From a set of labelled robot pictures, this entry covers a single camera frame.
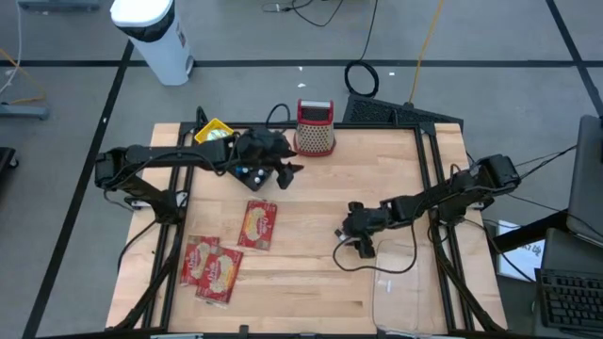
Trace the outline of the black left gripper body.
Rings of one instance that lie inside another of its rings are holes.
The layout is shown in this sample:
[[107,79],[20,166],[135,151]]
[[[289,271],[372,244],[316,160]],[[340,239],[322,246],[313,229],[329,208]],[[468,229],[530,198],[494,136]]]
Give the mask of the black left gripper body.
[[279,147],[290,148],[282,131],[250,128],[236,137],[234,160],[238,165],[271,164],[283,159],[276,153]]

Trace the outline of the black table frame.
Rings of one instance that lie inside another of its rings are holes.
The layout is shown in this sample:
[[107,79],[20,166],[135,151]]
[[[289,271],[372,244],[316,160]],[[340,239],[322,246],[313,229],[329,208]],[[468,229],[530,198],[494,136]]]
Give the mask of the black table frame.
[[[250,333],[323,336],[375,334],[372,318],[376,259],[361,259],[341,246],[334,234],[351,201],[375,206],[381,200],[421,191],[434,184],[432,145],[444,165],[465,166],[464,142],[455,123],[439,123],[435,137],[387,123],[339,123],[336,147],[326,157],[300,157],[304,169],[289,188],[275,181],[250,191],[229,175],[201,169],[146,169],[142,176],[159,188],[175,185],[191,197],[183,235],[209,235],[233,249],[252,199],[277,205],[276,226],[269,250],[244,249],[231,299],[210,305],[180,284],[173,272],[160,285],[141,326],[172,332],[232,333],[247,326]],[[419,274],[418,331],[443,334],[449,325],[464,327],[463,308],[454,287],[442,289],[429,221],[384,231],[374,237],[414,247]]]

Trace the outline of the red snack packet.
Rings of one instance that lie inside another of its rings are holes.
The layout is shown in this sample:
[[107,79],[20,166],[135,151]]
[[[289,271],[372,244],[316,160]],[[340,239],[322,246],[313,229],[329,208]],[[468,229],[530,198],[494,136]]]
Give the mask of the red snack packet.
[[210,251],[205,261],[195,297],[212,303],[228,304],[244,253],[217,247]]
[[248,201],[237,244],[256,250],[269,250],[275,226],[277,205],[268,201]]
[[187,237],[181,271],[181,285],[198,284],[208,255],[215,251],[219,245],[220,239],[215,236],[189,235]]

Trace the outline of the red metal box grater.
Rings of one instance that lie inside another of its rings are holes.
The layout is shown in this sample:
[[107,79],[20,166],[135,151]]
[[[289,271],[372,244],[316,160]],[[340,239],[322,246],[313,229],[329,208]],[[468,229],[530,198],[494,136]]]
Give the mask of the red metal box grater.
[[295,152],[304,156],[327,156],[336,145],[334,102],[300,99],[297,106]]

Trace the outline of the black keyboard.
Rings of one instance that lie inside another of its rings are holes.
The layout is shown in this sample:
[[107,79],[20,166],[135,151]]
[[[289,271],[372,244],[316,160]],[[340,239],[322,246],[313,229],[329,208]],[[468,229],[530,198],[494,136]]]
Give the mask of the black keyboard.
[[603,273],[535,270],[545,327],[603,332]]

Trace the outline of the clear plastic container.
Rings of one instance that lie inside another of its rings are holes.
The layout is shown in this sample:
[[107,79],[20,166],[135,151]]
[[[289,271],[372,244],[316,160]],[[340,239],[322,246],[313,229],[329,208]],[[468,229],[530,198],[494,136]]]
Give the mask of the clear plastic container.
[[418,333],[419,274],[414,247],[397,240],[379,243],[374,273],[372,318],[376,327],[401,335]]

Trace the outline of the yellow plastic bin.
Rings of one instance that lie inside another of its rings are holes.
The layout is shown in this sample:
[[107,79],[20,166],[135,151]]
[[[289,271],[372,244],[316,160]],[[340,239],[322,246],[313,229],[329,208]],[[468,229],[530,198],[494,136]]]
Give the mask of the yellow plastic bin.
[[230,128],[227,124],[225,124],[224,122],[222,122],[221,120],[214,118],[211,121],[209,121],[195,136],[194,139],[199,143],[204,143],[206,142],[205,138],[206,138],[206,134],[212,130],[212,129],[223,129],[229,132],[229,136],[231,136],[234,133],[234,130],[232,128]]

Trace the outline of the white paper sheet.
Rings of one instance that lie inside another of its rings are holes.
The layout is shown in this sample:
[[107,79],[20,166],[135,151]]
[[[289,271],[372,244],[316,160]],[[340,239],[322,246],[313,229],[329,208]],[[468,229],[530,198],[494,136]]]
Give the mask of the white paper sheet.
[[545,241],[523,245],[515,250],[497,255],[497,274],[525,282],[535,281],[535,269],[540,268]]

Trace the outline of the grey laptop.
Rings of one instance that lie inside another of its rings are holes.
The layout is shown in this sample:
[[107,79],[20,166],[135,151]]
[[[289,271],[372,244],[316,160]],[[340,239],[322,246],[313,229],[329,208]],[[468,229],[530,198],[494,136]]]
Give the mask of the grey laptop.
[[603,247],[603,120],[583,116],[568,205],[567,227]]

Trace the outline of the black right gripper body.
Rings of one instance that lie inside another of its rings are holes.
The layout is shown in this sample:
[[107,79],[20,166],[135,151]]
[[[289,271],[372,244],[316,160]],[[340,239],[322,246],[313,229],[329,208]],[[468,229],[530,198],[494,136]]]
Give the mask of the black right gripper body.
[[346,235],[350,237],[372,236],[385,230],[390,221],[387,208],[365,208],[361,202],[350,202],[346,217]]

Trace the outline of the white floor bin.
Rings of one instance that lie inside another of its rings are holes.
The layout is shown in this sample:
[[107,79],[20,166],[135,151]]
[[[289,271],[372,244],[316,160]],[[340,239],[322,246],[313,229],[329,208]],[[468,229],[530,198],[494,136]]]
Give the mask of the white floor bin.
[[175,0],[114,0],[109,11],[161,84],[188,81],[194,57]]

